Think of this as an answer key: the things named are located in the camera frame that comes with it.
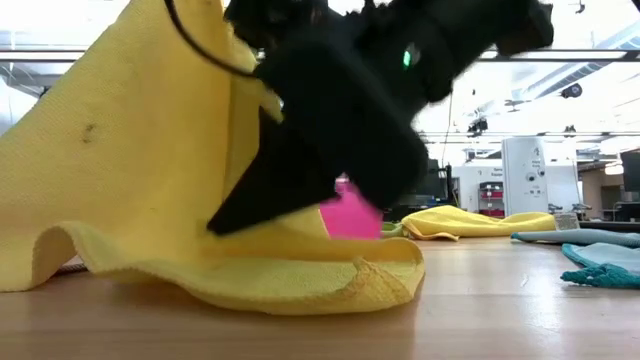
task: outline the yellow cloth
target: yellow cloth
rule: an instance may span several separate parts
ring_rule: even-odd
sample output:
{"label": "yellow cloth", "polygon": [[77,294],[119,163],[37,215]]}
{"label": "yellow cloth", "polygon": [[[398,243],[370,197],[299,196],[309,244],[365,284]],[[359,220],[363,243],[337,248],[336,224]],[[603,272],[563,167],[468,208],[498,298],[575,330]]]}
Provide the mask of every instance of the yellow cloth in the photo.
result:
{"label": "yellow cloth", "polygon": [[[176,3],[209,51],[254,65],[219,2]],[[424,263],[406,239],[331,241],[317,208],[224,239],[205,230],[257,151],[260,102],[279,108],[197,56],[162,1],[132,1],[0,138],[0,290],[33,288],[77,253],[95,274],[160,278],[231,309],[409,302]]]}
{"label": "yellow cloth", "polygon": [[416,240],[460,237],[510,236],[514,232],[555,230],[553,215],[526,213],[495,219],[453,206],[419,211],[402,219],[402,225]]}

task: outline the dark stain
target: dark stain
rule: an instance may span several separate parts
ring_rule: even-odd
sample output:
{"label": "dark stain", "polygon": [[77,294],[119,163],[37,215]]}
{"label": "dark stain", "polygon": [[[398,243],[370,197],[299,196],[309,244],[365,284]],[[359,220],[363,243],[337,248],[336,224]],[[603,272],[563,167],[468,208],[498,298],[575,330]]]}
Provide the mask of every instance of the dark stain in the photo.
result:
{"label": "dark stain", "polygon": [[82,135],[82,142],[85,144],[91,143],[93,140],[91,138],[91,133],[96,129],[96,124],[89,124],[84,128],[84,133]]}

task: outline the blue cloth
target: blue cloth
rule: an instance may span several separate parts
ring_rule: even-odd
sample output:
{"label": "blue cloth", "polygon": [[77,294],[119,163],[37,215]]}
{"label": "blue cloth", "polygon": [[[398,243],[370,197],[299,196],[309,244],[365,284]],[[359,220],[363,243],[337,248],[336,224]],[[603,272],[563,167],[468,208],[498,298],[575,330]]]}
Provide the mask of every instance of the blue cloth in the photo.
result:
{"label": "blue cloth", "polygon": [[585,266],[582,270],[562,274],[560,278],[564,281],[595,287],[640,289],[640,249],[603,243],[586,247],[564,244],[562,253]]}
{"label": "blue cloth", "polygon": [[521,232],[512,234],[511,238],[525,242],[544,241],[576,245],[607,243],[630,248],[640,248],[640,234],[621,234],[596,229]]}

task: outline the white appliance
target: white appliance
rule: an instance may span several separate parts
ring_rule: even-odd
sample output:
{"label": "white appliance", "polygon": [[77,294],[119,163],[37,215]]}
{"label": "white appliance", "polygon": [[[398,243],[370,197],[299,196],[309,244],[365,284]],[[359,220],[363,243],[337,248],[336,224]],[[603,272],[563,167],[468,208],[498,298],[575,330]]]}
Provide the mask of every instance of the white appliance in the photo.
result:
{"label": "white appliance", "polygon": [[505,214],[548,212],[544,142],[539,137],[502,141]]}

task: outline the table surface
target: table surface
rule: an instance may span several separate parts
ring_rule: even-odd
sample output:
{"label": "table surface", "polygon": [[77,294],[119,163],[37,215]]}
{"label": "table surface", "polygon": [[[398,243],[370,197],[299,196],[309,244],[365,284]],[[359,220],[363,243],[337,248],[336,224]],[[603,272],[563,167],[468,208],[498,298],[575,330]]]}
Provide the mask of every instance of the table surface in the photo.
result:
{"label": "table surface", "polygon": [[3,359],[640,359],[640,292],[568,285],[557,246],[426,242],[408,305],[275,317],[76,274],[0,295]]}

